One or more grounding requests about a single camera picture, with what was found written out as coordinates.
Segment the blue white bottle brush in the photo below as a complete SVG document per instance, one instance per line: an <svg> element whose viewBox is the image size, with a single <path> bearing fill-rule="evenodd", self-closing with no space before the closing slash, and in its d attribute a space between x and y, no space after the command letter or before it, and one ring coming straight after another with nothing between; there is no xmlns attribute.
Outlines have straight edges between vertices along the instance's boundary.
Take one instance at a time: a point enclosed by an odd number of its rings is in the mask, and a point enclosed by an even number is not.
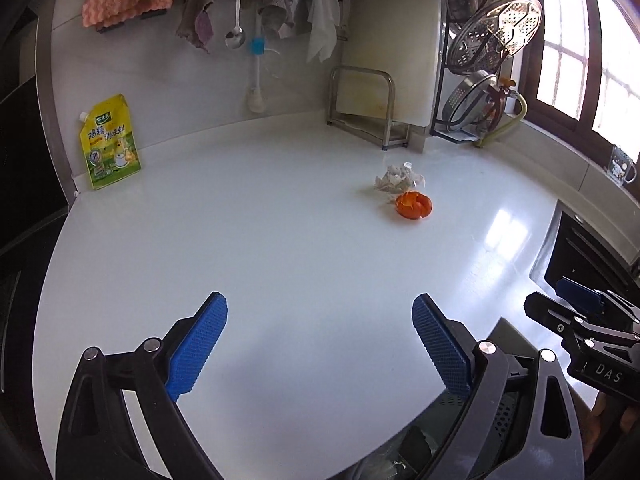
<svg viewBox="0 0 640 480"><path fill-rule="evenodd" d="M253 58L253 79L250 88L247 90L246 105L250 112L255 115L264 114L267 107L262 96L262 86L260 85L260 59L265 53L265 38L262 34L262 20L258 11L255 12L254 36L250 40L250 54Z"/></svg>

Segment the glass mug on sill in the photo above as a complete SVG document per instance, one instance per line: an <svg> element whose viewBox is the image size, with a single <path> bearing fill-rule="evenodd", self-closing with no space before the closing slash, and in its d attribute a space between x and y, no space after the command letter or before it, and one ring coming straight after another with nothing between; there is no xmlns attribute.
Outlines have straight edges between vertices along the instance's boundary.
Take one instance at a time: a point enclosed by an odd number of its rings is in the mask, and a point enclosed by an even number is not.
<svg viewBox="0 0 640 480"><path fill-rule="evenodd" d="M634 183L638 177L638 169L632 159L619 146L614 145L606 173L618 186Z"/></svg>

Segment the steel cutting board rack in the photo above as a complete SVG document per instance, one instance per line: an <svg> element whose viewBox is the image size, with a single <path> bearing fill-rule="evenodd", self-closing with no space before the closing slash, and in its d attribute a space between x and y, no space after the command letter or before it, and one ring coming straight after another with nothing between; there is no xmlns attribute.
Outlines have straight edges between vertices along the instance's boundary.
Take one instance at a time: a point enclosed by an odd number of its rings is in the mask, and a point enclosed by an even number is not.
<svg viewBox="0 0 640 480"><path fill-rule="evenodd" d="M342 73L357 73L382 78L386 82L387 100L383 118L340 113L337 110L338 89ZM329 102L326 108L326 124L367 140L387 151L390 148L406 148L409 145L411 126L404 122L395 122L396 86L392 76L384 70L371 70L350 65L334 67L329 80Z"/></svg>

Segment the white hanging cloth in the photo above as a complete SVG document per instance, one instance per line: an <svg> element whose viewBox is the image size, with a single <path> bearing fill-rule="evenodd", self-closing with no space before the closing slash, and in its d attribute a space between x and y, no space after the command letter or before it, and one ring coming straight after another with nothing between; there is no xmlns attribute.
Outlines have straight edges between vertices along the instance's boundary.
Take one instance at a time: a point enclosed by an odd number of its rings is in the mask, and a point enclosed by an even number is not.
<svg viewBox="0 0 640 480"><path fill-rule="evenodd" d="M328 60L337 44L337 27L341 23L341 8L338 0L311 0L307 22L311 32L307 50L307 62L318 58L320 63Z"/></svg>

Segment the purple grey hanging cloth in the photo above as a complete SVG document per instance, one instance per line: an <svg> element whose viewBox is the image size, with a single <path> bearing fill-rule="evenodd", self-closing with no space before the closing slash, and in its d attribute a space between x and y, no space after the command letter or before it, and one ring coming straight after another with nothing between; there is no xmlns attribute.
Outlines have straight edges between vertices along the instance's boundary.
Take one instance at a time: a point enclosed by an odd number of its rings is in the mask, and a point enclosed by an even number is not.
<svg viewBox="0 0 640 480"><path fill-rule="evenodd" d="M208 51L208 43L214 36L208 9L215 0L186 0L176 36L186 40L193 47Z"/></svg>

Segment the white cutting board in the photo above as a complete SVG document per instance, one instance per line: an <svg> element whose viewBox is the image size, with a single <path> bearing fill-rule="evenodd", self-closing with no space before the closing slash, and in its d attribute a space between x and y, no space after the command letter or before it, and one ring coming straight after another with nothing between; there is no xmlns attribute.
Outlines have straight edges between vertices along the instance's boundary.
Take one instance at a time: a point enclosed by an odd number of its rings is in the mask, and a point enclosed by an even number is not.
<svg viewBox="0 0 640 480"><path fill-rule="evenodd" d="M386 116L386 79L395 85L393 120L427 127L432 120L440 52L442 0L352 0L336 109L342 114Z"/></svg>

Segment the steel steamer tray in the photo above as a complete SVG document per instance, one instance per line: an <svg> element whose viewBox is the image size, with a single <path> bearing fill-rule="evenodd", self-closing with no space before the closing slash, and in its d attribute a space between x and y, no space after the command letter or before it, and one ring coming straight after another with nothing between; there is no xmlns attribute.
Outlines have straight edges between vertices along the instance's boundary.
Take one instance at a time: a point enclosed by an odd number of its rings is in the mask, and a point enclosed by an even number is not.
<svg viewBox="0 0 640 480"><path fill-rule="evenodd" d="M446 67L469 75L495 74L507 58L524 49L540 27L544 9L539 0L496 0L472 15L448 48Z"/></svg>

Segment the steel sink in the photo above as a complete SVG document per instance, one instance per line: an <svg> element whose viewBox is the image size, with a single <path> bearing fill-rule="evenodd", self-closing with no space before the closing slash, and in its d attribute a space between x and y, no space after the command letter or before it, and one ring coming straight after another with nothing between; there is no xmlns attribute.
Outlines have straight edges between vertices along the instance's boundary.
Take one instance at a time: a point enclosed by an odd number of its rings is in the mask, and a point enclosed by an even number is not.
<svg viewBox="0 0 640 480"><path fill-rule="evenodd" d="M612 290L639 305L639 284L622 255L569 206L557 202L529 277L555 295L560 278L592 289Z"/></svg>

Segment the trash bin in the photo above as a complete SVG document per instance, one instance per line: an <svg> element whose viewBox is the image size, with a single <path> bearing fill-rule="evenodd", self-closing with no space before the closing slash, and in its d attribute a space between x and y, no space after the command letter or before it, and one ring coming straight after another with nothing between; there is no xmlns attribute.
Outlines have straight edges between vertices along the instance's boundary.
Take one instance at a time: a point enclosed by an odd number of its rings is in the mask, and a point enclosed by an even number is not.
<svg viewBox="0 0 640 480"><path fill-rule="evenodd" d="M512 424L518 394L506 392L480 456L468 475L476 479L497 463ZM465 400L445 389L417 418L334 479L416 479L436 457Z"/></svg>

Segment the orange peel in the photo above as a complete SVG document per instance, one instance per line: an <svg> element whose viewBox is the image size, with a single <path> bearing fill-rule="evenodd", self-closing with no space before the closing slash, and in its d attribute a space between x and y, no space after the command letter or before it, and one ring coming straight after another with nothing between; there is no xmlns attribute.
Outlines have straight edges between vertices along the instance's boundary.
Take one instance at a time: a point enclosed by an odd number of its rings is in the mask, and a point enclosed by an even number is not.
<svg viewBox="0 0 640 480"><path fill-rule="evenodd" d="M409 220L427 218L433 211L431 199L416 191L407 191L396 197L395 209L401 217Z"/></svg>

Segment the metal spoon with smiley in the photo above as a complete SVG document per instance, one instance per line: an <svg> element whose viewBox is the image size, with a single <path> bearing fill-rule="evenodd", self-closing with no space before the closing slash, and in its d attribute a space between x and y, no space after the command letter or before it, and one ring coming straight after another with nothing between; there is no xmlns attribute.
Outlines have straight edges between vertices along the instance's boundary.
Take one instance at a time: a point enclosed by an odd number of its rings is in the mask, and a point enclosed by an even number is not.
<svg viewBox="0 0 640 480"><path fill-rule="evenodd" d="M226 47L231 50L236 50L242 47L246 39L246 33L241 25L241 4L242 0L235 0L234 5L234 24L230 32L224 36L224 43Z"/></svg>

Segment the white paper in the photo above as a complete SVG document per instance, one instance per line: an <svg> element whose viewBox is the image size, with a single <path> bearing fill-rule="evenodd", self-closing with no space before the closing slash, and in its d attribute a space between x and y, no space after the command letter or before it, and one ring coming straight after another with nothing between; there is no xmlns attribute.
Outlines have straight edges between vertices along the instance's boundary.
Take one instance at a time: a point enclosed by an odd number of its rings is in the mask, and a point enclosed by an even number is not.
<svg viewBox="0 0 640 480"><path fill-rule="evenodd" d="M390 165L382 177L376 177L374 187L385 193L401 194L423 188L425 179L423 174L413 170L411 162L403 162L399 166Z"/></svg>

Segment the window frame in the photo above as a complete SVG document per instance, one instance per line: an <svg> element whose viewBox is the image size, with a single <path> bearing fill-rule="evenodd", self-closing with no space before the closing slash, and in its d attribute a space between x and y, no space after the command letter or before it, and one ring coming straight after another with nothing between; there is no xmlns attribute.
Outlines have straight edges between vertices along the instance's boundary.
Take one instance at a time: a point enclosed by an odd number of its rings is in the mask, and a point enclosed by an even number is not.
<svg viewBox="0 0 640 480"><path fill-rule="evenodd" d="M539 0L525 48L526 119L603 165L639 160L639 38L614 0Z"/></svg>

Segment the yellow green refill pouch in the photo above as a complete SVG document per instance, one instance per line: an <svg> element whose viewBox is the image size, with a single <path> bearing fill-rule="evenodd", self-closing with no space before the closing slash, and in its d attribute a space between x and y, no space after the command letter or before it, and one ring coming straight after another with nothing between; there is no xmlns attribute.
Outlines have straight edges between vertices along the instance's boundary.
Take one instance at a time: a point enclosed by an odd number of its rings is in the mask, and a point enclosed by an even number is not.
<svg viewBox="0 0 640 480"><path fill-rule="evenodd" d="M140 157L125 97L115 94L79 116L79 140L96 191L138 172Z"/></svg>

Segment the steel pot lid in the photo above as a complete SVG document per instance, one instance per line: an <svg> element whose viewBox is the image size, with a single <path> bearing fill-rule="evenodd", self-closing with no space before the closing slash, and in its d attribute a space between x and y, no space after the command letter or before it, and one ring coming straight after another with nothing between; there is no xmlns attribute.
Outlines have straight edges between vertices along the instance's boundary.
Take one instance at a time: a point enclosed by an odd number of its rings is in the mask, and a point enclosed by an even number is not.
<svg viewBox="0 0 640 480"><path fill-rule="evenodd" d="M446 99L439 125L446 132L458 132L477 122L489 98L489 90L497 89L497 84L498 77L486 70L464 76Z"/></svg>

